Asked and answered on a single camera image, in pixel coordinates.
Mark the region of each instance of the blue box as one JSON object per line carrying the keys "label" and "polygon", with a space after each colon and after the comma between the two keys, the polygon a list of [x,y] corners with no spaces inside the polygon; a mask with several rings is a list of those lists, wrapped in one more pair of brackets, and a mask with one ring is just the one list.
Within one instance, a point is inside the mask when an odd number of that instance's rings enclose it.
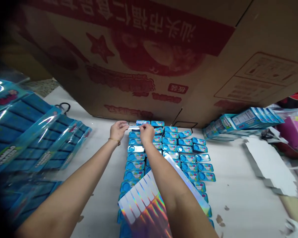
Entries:
{"label": "blue box", "polygon": [[190,130],[179,132],[179,138],[186,138],[192,135]]}
{"label": "blue box", "polygon": [[145,169],[144,161],[127,161],[126,162],[126,170],[143,170]]}
{"label": "blue box", "polygon": [[193,145],[192,140],[190,139],[178,139],[179,145],[191,146]]}
{"label": "blue box", "polygon": [[181,168],[183,171],[194,171],[194,172],[198,171],[198,166],[196,163],[182,162]]}
{"label": "blue box", "polygon": [[178,145],[178,152],[181,152],[181,153],[192,153],[192,147],[191,146]]}

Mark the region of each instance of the packaged candy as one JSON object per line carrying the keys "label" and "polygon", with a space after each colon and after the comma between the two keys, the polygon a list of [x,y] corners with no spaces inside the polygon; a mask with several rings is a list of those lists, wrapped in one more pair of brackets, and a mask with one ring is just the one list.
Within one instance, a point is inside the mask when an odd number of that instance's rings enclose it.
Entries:
{"label": "packaged candy", "polygon": [[210,161],[210,156],[208,154],[196,154],[195,159],[197,163]]}
{"label": "packaged candy", "polygon": [[193,150],[197,152],[203,152],[203,153],[208,152],[208,148],[206,146],[202,146],[198,144],[193,144]]}
{"label": "packaged candy", "polygon": [[186,145],[186,146],[193,145],[192,140],[190,140],[190,139],[178,139],[178,144],[179,145]]}
{"label": "packaged candy", "polygon": [[145,160],[145,153],[128,153],[127,160]]}
{"label": "packaged candy", "polygon": [[156,149],[162,149],[162,143],[160,143],[160,142],[153,143],[153,145],[155,146]]}
{"label": "packaged candy", "polygon": [[165,132],[178,132],[177,127],[165,127]]}
{"label": "packaged candy", "polygon": [[166,133],[164,134],[164,137],[178,139],[178,138],[179,138],[179,134],[176,133],[176,132],[166,132]]}
{"label": "packaged candy", "polygon": [[195,156],[190,154],[180,154],[180,160],[182,162],[195,163]]}
{"label": "packaged candy", "polygon": [[195,186],[196,190],[201,192],[206,192],[205,183],[204,182],[192,182],[192,184]]}
{"label": "packaged candy", "polygon": [[140,138],[130,138],[129,145],[142,145]]}
{"label": "packaged candy", "polygon": [[183,171],[195,171],[195,172],[198,171],[198,166],[195,163],[182,162],[181,168]]}
{"label": "packaged candy", "polygon": [[162,127],[155,128],[155,135],[161,135],[163,132]]}
{"label": "packaged candy", "polygon": [[120,186],[120,192],[128,192],[129,190],[131,190],[132,187],[134,187],[136,185],[138,181],[126,181],[126,182],[122,182],[121,186]]}
{"label": "packaged candy", "polygon": [[170,144],[163,144],[162,145],[162,149],[164,151],[176,152],[177,146],[176,145],[170,145]]}
{"label": "packaged candy", "polygon": [[142,124],[150,124],[150,121],[144,121],[144,120],[137,120],[136,125],[141,126]]}
{"label": "packaged candy", "polygon": [[145,167],[145,175],[151,170],[151,167],[150,166],[146,166]]}
{"label": "packaged candy", "polygon": [[211,164],[204,164],[204,163],[198,163],[198,169],[199,171],[204,171],[204,172],[213,172],[213,165]]}
{"label": "packaged candy", "polygon": [[145,148],[141,145],[130,145],[127,149],[128,152],[144,152]]}
{"label": "packaged candy", "polygon": [[187,131],[183,131],[183,132],[179,132],[179,137],[180,138],[186,138],[188,136],[192,135],[191,131],[190,130],[187,130]]}
{"label": "packaged candy", "polygon": [[181,168],[181,161],[179,159],[173,159],[176,164],[179,166],[179,168]]}
{"label": "packaged candy", "polygon": [[127,161],[126,170],[143,170],[145,169],[144,161]]}
{"label": "packaged candy", "polygon": [[171,158],[173,158],[173,159],[178,159],[179,158],[179,153],[178,152],[164,151],[163,154],[162,154],[163,157],[165,157],[166,154],[169,154],[171,156]]}
{"label": "packaged candy", "polygon": [[140,138],[140,132],[129,132],[129,138]]}
{"label": "packaged candy", "polygon": [[156,127],[164,127],[165,122],[164,121],[151,121],[151,125],[156,128]]}
{"label": "packaged candy", "polygon": [[206,141],[203,140],[203,139],[192,137],[192,141],[193,141],[194,144],[199,144],[199,145],[203,145],[203,146],[206,145]]}
{"label": "packaged candy", "polygon": [[126,171],[124,174],[124,181],[136,180],[139,181],[143,178],[145,172],[143,170]]}
{"label": "packaged candy", "polygon": [[162,142],[162,136],[154,136],[152,142],[153,143]]}
{"label": "packaged candy", "polygon": [[191,182],[200,180],[198,172],[183,171],[183,173]]}
{"label": "packaged candy", "polygon": [[215,174],[214,173],[208,173],[208,172],[199,172],[200,180],[203,181],[210,181],[215,182]]}
{"label": "packaged candy", "polygon": [[174,138],[168,138],[168,137],[163,137],[163,138],[162,138],[162,143],[163,143],[163,144],[172,144],[172,145],[176,145],[176,139],[174,139]]}
{"label": "packaged candy", "polygon": [[178,145],[178,152],[192,153],[192,147]]}

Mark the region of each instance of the table surface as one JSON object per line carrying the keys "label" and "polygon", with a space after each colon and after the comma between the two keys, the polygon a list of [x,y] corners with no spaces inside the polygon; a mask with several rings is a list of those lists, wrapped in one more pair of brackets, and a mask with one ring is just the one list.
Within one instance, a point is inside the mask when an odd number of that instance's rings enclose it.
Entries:
{"label": "table surface", "polygon": [[[93,129],[69,166],[54,175],[56,179],[65,180],[107,141],[110,126],[116,120],[92,117],[61,87],[56,88],[45,100],[49,104],[69,103],[71,109],[67,115]],[[119,238],[117,202],[125,171],[128,133],[129,130],[126,131],[121,146],[113,152],[101,180],[82,212],[84,218],[76,225],[72,238]],[[203,138],[200,129],[193,129],[192,135]],[[211,219],[219,237],[284,237],[280,230],[284,230],[287,212],[279,197],[255,176],[242,141],[207,142],[207,147],[217,181],[206,182],[206,192],[213,213]],[[225,226],[216,222],[218,215]]]}

